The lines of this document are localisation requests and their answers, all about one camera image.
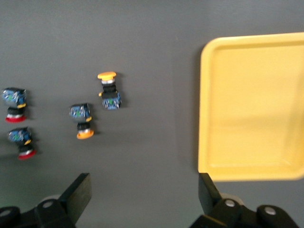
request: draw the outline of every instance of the gray tabletop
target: gray tabletop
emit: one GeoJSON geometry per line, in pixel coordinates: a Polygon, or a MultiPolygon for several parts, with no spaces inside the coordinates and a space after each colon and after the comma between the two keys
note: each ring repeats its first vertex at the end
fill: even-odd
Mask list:
{"type": "MultiPolygon", "coordinates": [[[[82,172],[93,197],[79,228],[189,227],[198,199],[200,53],[217,37],[300,32],[302,1],[1,1],[0,86],[28,91],[28,119],[0,109],[0,207],[22,211],[82,172]],[[106,111],[97,75],[115,71],[123,104],[106,111]],[[68,112],[88,102],[95,135],[68,112]],[[17,160],[7,131],[28,126],[38,154],[17,160]]],[[[304,227],[304,180],[221,182],[250,209],[284,208],[304,227]]]]}

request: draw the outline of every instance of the screw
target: screw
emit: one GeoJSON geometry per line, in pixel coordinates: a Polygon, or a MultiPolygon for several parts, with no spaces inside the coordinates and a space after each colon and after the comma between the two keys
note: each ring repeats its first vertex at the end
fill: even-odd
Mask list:
{"type": "Polygon", "coordinates": [[[52,204],[53,204],[52,201],[46,202],[43,204],[43,208],[48,208],[48,207],[52,206],[52,204]]]}
{"type": "Polygon", "coordinates": [[[230,199],[228,199],[228,200],[226,200],[225,201],[225,204],[228,206],[228,207],[234,207],[236,204],[235,204],[235,202],[234,201],[232,201],[232,200],[230,200],[230,199]]]}
{"type": "Polygon", "coordinates": [[[0,213],[0,217],[4,217],[4,216],[9,215],[9,214],[10,214],[10,210],[5,210],[5,211],[0,213]]]}
{"type": "Polygon", "coordinates": [[[271,207],[265,207],[264,210],[268,215],[275,215],[276,214],[276,211],[271,207]]]}

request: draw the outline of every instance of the metal bolt head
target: metal bolt head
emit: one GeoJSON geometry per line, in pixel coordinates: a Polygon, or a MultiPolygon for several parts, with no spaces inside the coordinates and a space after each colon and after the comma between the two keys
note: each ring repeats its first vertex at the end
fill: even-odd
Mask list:
{"type": "Polygon", "coordinates": [[[232,200],[230,200],[230,199],[228,199],[228,200],[226,200],[225,201],[225,204],[228,206],[228,207],[234,207],[236,204],[235,204],[235,202],[234,201],[232,201],[232,200]]]}
{"type": "Polygon", "coordinates": [[[3,212],[0,213],[0,217],[4,217],[4,216],[7,216],[11,213],[11,210],[5,210],[3,212]]]}
{"type": "Polygon", "coordinates": [[[265,212],[266,212],[268,215],[275,215],[275,214],[276,214],[276,210],[274,210],[274,209],[271,208],[271,207],[265,207],[264,210],[265,210],[265,212]]]}
{"type": "Polygon", "coordinates": [[[49,201],[49,202],[44,203],[42,206],[43,206],[43,208],[48,208],[48,207],[52,206],[52,204],[53,204],[53,202],[49,201]]]}

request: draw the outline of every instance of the plastic tray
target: plastic tray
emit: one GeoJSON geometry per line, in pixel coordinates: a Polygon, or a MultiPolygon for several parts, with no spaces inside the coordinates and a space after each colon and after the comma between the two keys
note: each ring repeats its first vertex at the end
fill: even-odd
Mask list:
{"type": "Polygon", "coordinates": [[[304,176],[304,33],[217,38],[201,55],[199,172],[304,176]]]}

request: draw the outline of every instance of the yellow tray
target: yellow tray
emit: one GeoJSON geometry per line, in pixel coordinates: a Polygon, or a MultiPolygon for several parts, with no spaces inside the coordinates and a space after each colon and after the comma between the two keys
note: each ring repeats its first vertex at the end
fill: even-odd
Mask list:
{"type": "Polygon", "coordinates": [[[214,39],[200,74],[199,172],[304,176],[304,33],[214,39]]]}

